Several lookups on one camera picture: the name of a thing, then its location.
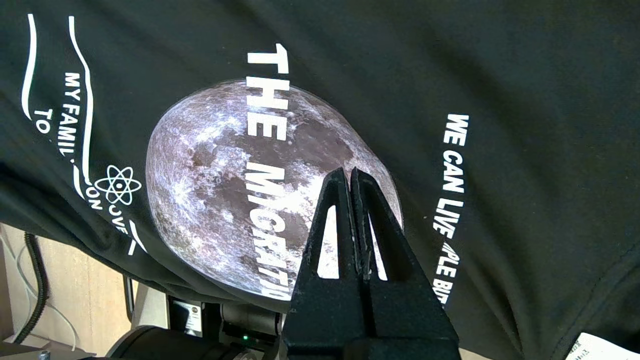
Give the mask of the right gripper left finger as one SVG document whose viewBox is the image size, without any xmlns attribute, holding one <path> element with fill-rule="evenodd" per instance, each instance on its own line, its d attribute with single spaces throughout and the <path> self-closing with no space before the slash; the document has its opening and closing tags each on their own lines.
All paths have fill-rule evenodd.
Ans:
<svg viewBox="0 0 640 360">
<path fill-rule="evenodd" d="M 318 274 L 327 214 L 334 207 L 337 279 Z M 288 351 L 340 351 L 366 333 L 355 257 L 354 216 L 345 171 L 337 168 L 323 180 L 290 309 L 282 328 Z"/>
</svg>

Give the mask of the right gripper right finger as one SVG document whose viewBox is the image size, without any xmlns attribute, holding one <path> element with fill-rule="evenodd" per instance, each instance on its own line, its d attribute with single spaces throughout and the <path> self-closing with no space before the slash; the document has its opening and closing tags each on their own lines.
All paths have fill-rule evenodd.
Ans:
<svg viewBox="0 0 640 360">
<path fill-rule="evenodd" d="M 359 282 L 375 337 L 456 341 L 450 319 L 372 175 L 352 170 L 351 202 Z"/>
</svg>

